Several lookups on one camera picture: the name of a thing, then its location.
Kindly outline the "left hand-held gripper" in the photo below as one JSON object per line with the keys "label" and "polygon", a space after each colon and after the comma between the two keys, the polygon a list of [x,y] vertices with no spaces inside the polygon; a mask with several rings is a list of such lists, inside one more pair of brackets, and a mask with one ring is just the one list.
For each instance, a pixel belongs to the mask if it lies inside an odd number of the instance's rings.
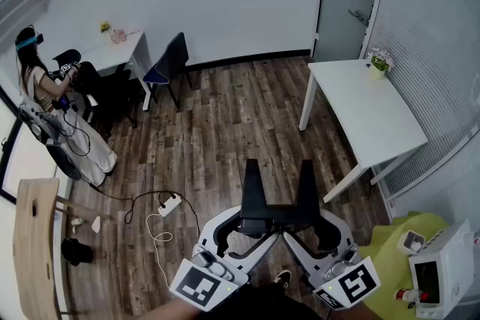
{"label": "left hand-held gripper", "polygon": [[273,247],[280,233],[265,234],[244,254],[225,254],[228,236],[238,231],[241,208],[237,205],[226,209],[203,226],[192,257],[182,260],[169,286],[177,298],[208,312],[248,283],[248,274]]}

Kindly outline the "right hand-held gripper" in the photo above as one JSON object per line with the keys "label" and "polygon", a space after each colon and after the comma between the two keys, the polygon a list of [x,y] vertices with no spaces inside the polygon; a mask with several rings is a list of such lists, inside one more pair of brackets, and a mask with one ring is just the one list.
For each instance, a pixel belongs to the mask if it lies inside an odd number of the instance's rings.
{"label": "right hand-held gripper", "polygon": [[354,307],[381,286],[371,257],[360,254],[348,224],[332,212],[321,209],[316,223],[317,249],[336,256],[323,268],[297,235],[283,231],[281,236],[297,264],[311,275],[313,294],[333,310]]}

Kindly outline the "person's right forearm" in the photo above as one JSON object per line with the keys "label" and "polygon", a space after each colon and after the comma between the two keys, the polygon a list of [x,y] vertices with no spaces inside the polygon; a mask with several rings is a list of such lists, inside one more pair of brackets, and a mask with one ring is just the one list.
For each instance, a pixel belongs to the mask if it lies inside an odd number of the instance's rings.
{"label": "person's right forearm", "polygon": [[350,320],[382,320],[363,303],[357,304],[349,310],[349,318]]}

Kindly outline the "person's left forearm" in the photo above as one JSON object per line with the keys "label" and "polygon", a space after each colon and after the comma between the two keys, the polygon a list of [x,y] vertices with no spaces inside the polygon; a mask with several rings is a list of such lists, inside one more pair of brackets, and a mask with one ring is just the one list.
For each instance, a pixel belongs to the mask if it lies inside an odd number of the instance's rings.
{"label": "person's left forearm", "polygon": [[175,298],[146,314],[137,320],[195,320],[202,311],[197,307]]}

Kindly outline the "person's black shoe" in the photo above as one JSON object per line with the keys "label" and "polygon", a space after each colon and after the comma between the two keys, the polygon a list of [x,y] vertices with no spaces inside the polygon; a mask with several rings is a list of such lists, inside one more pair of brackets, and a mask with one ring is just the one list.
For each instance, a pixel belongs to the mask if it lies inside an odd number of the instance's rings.
{"label": "person's black shoe", "polygon": [[286,269],[286,270],[281,271],[281,272],[275,277],[273,283],[274,283],[276,286],[281,287],[282,290],[286,291],[286,290],[289,288],[289,286],[290,286],[292,277],[293,277],[292,271]]}

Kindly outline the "green tablecloth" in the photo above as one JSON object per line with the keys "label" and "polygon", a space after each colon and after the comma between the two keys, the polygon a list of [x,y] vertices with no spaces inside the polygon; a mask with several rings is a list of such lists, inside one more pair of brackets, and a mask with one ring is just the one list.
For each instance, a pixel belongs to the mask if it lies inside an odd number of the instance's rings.
{"label": "green tablecloth", "polygon": [[417,212],[394,218],[388,226],[375,226],[370,244],[360,247],[359,252],[365,258],[371,257],[380,287],[363,303],[383,320],[420,320],[407,302],[395,299],[398,289],[413,287],[408,255],[398,249],[398,241],[409,230],[428,240],[448,226],[436,214]]}

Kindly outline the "person's black clothing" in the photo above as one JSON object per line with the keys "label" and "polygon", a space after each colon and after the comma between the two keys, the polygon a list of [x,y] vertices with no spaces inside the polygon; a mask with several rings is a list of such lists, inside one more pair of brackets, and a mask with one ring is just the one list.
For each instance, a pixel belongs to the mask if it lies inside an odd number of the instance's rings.
{"label": "person's black clothing", "polygon": [[285,294],[283,286],[270,283],[245,285],[201,320],[323,320],[310,307]]}

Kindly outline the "white power strip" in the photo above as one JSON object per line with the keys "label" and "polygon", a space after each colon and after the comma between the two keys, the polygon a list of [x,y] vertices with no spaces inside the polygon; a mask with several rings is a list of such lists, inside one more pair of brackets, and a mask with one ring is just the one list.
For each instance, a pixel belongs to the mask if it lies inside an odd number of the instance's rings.
{"label": "white power strip", "polygon": [[182,198],[178,194],[173,194],[168,198],[164,203],[162,203],[157,210],[162,217],[169,216],[180,204],[182,203]]}

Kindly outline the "white square cup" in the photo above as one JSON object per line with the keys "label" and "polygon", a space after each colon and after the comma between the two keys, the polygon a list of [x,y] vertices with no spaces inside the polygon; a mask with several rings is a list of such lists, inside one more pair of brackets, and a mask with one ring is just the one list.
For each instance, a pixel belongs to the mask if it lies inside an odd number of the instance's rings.
{"label": "white square cup", "polygon": [[397,243],[397,248],[405,255],[417,255],[425,245],[425,237],[412,230],[404,232]]}

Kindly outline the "red and white bottle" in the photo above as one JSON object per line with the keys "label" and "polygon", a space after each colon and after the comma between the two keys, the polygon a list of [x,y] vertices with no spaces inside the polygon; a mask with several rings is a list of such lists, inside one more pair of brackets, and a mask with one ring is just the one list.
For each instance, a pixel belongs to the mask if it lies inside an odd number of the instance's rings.
{"label": "red and white bottle", "polygon": [[410,307],[427,300],[428,297],[429,294],[427,292],[419,289],[398,289],[394,294],[394,298],[397,301],[407,302]]}

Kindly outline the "white toy microwave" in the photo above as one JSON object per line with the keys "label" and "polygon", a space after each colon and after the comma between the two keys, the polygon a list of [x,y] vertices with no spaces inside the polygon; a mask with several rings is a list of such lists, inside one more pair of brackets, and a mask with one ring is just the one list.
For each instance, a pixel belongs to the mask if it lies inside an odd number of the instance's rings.
{"label": "white toy microwave", "polygon": [[413,288],[426,293],[415,302],[420,319],[443,320],[459,304],[474,281],[474,232],[464,220],[439,230],[409,257]]}

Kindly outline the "white square table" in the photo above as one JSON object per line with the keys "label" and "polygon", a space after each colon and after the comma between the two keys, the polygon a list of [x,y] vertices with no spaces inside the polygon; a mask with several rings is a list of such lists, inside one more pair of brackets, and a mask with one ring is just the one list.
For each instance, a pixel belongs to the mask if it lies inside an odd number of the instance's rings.
{"label": "white square table", "polygon": [[374,80],[365,59],[310,63],[310,76],[298,128],[308,125],[319,88],[335,113],[355,155],[357,164],[324,197],[336,199],[367,170],[390,164],[370,180],[376,184],[428,138],[401,94],[388,78]]}

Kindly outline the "black floor bin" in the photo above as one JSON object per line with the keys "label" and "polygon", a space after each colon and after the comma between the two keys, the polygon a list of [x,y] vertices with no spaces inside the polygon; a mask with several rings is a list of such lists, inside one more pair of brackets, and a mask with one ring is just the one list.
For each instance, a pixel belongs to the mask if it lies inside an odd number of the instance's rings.
{"label": "black floor bin", "polygon": [[93,251],[88,245],[81,244],[76,238],[65,238],[61,243],[61,254],[73,266],[80,263],[91,263]]}

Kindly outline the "potted pink flowers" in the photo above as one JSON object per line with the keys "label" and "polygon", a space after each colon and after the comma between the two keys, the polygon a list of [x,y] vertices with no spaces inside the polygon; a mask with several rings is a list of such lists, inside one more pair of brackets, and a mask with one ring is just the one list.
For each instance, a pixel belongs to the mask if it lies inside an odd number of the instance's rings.
{"label": "potted pink flowers", "polygon": [[391,54],[387,50],[378,47],[371,48],[367,54],[367,59],[370,62],[371,76],[374,80],[384,79],[395,65]]}

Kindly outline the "dark blue chair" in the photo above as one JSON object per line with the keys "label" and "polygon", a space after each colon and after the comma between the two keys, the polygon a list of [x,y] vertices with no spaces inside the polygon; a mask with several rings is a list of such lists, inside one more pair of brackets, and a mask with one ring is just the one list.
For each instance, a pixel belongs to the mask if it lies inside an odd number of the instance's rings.
{"label": "dark blue chair", "polygon": [[151,97],[157,103],[157,98],[153,92],[153,85],[165,85],[170,93],[170,96],[179,109],[179,101],[177,100],[171,82],[176,77],[184,74],[188,85],[193,88],[191,79],[186,70],[186,63],[189,59],[188,48],[185,40],[185,34],[179,32],[166,46],[165,52],[160,59],[153,65],[153,67],[143,77],[143,81],[148,86],[151,92]]}

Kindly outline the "wooden chair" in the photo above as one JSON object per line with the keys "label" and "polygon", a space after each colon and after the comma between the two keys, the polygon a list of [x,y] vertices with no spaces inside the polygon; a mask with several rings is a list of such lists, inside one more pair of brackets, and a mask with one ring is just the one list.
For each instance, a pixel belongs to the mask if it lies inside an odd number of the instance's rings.
{"label": "wooden chair", "polygon": [[58,195],[59,179],[19,181],[13,230],[13,263],[19,302],[28,320],[62,320],[53,267],[53,217],[57,203],[112,217]]}

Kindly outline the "black office chair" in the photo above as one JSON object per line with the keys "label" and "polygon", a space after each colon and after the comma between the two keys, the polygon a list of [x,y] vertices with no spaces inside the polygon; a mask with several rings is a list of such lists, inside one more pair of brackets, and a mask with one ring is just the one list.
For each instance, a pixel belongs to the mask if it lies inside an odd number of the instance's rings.
{"label": "black office chair", "polygon": [[81,54],[75,49],[68,49],[52,59],[57,62],[59,69],[65,64],[79,68],[73,86],[86,97],[85,101],[90,104],[96,121],[112,128],[118,118],[127,118],[133,128],[138,127],[138,121],[128,114],[131,71],[125,70],[125,64],[120,64],[114,73],[101,76],[91,62],[81,61]]}

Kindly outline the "white window blinds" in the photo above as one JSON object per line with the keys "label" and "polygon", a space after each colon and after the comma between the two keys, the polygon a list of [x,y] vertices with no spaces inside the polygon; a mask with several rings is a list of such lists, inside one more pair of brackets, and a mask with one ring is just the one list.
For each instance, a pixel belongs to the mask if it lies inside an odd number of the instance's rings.
{"label": "white window blinds", "polygon": [[380,184],[405,193],[480,131],[480,0],[379,0],[369,47],[388,51],[388,79],[427,142]]}

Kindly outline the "white long desk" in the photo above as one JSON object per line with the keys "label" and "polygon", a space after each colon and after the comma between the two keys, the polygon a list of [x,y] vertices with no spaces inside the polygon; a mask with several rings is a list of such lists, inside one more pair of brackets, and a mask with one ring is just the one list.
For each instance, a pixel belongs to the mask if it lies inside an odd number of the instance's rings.
{"label": "white long desk", "polygon": [[146,36],[143,31],[128,34],[121,43],[103,43],[81,54],[83,61],[91,62],[97,72],[129,64],[131,70],[145,91],[142,110],[147,112],[152,100],[152,90],[143,80],[153,62],[149,53]]}

